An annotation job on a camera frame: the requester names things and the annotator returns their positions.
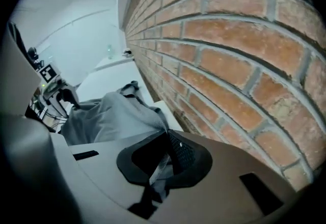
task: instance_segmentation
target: brick wall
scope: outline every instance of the brick wall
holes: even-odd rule
[[[325,29],[309,0],[132,0],[128,47],[191,132],[299,190],[325,159]]]

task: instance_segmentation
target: gray fabric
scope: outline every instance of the gray fabric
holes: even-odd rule
[[[153,130],[169,129],[157,107],[148,107],[138,96],[138,83],[132,81],[102,99],[80,103],[71,110],[61,128],[68,145],[98,143],[122,139]]]

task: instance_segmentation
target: gray cloth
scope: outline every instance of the gray cloth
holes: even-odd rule
[[[71,110],[61,128],[67,144],[80,145],[122,139],[153,130],[169,129],[157,107],[148,107],[137,95],[138,83],[132,81],[102,99],[80,103]]]

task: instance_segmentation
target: small bottle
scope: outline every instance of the small bottle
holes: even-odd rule
[[[113,52],[112,46],[109,45],[109,46],[107,47],[107,57],[108,57],[108,59],[112,59],[113,56],[114,56],[114,52]]]

